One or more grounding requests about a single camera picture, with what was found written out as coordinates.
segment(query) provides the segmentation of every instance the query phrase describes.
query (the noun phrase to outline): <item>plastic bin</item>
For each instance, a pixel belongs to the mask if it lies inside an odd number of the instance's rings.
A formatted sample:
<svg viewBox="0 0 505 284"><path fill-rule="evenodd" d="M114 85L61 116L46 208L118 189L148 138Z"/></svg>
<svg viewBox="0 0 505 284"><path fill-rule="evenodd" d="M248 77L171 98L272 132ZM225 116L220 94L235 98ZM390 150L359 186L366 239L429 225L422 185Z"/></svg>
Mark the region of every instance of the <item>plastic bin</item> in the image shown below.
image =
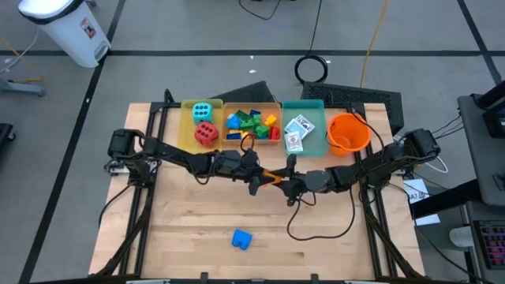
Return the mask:
<svg viewBox="0 0 505 284"><path fill-rule="evenodd" d="M84 0L23 0L18 9L78 65L96 67L110 49L109 40Z"/></svg>
<svg viewBox="0 0 505 284"><path fill-rule="evenodd" d="M286 149L286 144L283 145L284 151L287 154L297 155L322 156L326 154L328 144L325 139L326 118L323 101L320 99L297 99L282 102L282 136L287 124L299 114L309 119L315 129L301 141L303 151L289 152Z"/></svg>
<svg viewBox="0 0 505 284"><path fill-rule="evenodd" d="M228 140L226 138L226 134L230 131L226 127L226 122L228 121L229 114L235 114L238 110L242 110L243 112L249 114L251 110L258 110L261 112L261 125L264 125L264 121L270 114L275 115L277 121L273 125L274 127L278 127L281 130L281 139L277 140L263 140L256 139L254 140L254 144L278 144L282 140L282 112L281 106L278 103L225 103L224 111L223 111L223 142L226 144L240 144L241 140Z"/></svg>
<svg viewBox="0 0 505 284"><path fill-rule="evenodd" d="M219 131L219 137L214 147L208 148L195 140L196 125L193 122L193 106L197 103L210 103L212 106L212 124ZM220 150L223 134L223 101L221 99L185 99L181 103L181 122L179 124L179 138L177 146L189 153L206 153Z"/></svg>

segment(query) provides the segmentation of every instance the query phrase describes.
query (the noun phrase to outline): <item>wooden table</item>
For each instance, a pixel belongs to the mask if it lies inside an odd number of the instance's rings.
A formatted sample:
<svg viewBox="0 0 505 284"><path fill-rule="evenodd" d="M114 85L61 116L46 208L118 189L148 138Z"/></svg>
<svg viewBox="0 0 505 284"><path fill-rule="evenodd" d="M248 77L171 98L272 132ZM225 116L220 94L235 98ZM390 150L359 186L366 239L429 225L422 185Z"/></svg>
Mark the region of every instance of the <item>wooden table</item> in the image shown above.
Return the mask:
<svg viewBox="0 0 505 284"><path fill-rule="evenodd" d="M144 131L149 107L147 103L131 104L125 127ZM385 144L391 143L384 105L365 104L365 109L368 123L382 136ZM327 109L327 120L343 111ZM179 118L180 109L170 108L163 138L165 143L177 145ZM373 134L372 147L374 151L380 150L379 140ZM286 166L282 145L256 146L255 151L264 167ZM298 157L296 169L305 172L351 163L354 163L352 155L343 159L328 152L322 158ZM126 175L113 177L107 198L124 188L126 181ZM391 182L402 186L399 177L393 177ZM356 219L348 234L335 240L295 241L286 233L286 224L295 207L286 206L281 190L267 186L260 188L256 196L250 196L246 184L218 177L202 186L185 169L163 163L155 189L141 276L199 278L201 272L208 272L209 278L308 279L317 273L320 279L327 280L374 279L363 208L357 191L355 185ZM320 194L317 197L315 207L301 206L292 224L296 236L334 235L347 228L352 213L349 193ZM103 216L90 273L101 269L122 243L132 198L133 190L130 190ZM423 274L405 193L393 187L385 188L383 200L391 240L414 269ZM237 228L253 235L245 252L231 245ZM387 275L379 238L377 244L383 275ZM134 244L128 271L133 271L136 252L137 244Z"/></svg>

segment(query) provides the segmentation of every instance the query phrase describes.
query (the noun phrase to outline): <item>trash can lid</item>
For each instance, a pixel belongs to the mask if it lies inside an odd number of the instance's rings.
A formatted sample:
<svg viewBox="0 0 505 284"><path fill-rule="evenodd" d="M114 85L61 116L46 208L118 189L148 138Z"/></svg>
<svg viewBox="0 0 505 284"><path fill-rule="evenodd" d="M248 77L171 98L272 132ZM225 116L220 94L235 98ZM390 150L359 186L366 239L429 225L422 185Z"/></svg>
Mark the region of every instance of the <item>trash can lid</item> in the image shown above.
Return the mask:
<svg viewBox="0 0 505 284"><path fill-rule="evenodd" d="M56 17L73 2L82 0L23 0L17 8L23 16L47 19Z"/></svg>

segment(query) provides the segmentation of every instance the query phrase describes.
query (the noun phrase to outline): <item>concrete floor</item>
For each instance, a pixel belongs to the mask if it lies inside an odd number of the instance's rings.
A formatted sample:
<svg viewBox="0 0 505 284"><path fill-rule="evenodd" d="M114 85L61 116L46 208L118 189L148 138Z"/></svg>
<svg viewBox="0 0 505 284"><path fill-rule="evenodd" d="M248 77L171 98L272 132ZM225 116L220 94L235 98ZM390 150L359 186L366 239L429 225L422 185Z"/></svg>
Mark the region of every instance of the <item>concrete floor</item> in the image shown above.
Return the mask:
<svg viewBox="0 0 505 284"><path fill-rule="evenodd" d="M299 56L294 56L293 50L310 45L317 0L282 1L270 21L250 16L235 0L97 2L93 13L105 32L109 32L114 13L122 12L117 29L113 26L114 50L200 53L109 56L96 89L89 92L94 70L78 67L67 56L53 52L59 47L41 32L33 50L42 51L27 58L44 73L47 96L0 95L0 121L14 124L17 131L17 140L2 156L0 170L0 224L4 228L0 233L0 275L4 283L17 282L20 277L86 94L93 94L89 112L32 281L78 278L88 273L97 218L110 182L102 168L107 161L105 152L111 132L123 126L130 103L159 101L165 88L177 101L202 99L259 80L267 81L278 100L301 95L302 87L293 72ZM0 36L22 50L32 41L35 26L18 14L17 3L3 1ZM262 14L269 14L275 5L273 0L244 3ZM336 50L336 54L339 50L366 50L382 3L323 1L313 49ZM505 50L505 20L501 17L505 2L465 3L491 54ZM117 10L122 4L124 9ZM365 87L401 92L406 128L437 129L456 117L458 96L483 93L495 84L482 53L435 56L440 55L437 51L481 52L481 48L456 0L391 0L374 49L421 53L372 56ZM241 55L219 50L241 50ZM280 51L249 57L268 50ZM2 63L12 57L4 46L0 46L0 55ZM359 85L362 56L324 58L331 61L327 83ZM505 73L505 58L493 57L492 61ZM301 74L307 80L316 79L321 70L306 62ZM32 76L21 64L2 74L6 79ZM438 174L424 167L419 173L447 187L474 178L463 131L442 139L440 146L450 173ZM441 224L423 230L449 249L447 234L441 232L458 226L459 210L444 212L441 218ZM461 252L446 252L464 265ZM427 275L445 280L467 278L422 242L421 254Z"/></svg>

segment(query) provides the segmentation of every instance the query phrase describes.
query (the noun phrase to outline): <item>orange bucket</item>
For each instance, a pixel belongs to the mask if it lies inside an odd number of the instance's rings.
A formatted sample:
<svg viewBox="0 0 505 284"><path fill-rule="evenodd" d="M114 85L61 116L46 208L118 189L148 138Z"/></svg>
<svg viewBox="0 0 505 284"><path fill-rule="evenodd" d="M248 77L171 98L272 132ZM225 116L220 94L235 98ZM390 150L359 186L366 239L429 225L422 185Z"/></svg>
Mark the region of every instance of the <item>orange bucket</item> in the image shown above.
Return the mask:
<svg viewBox="0 0 505 284"><path fill-rule="evenodd" d="M372 133L361 115L337 114L328 123L328 142L333 155L346 156L370 143Z"/></svg>

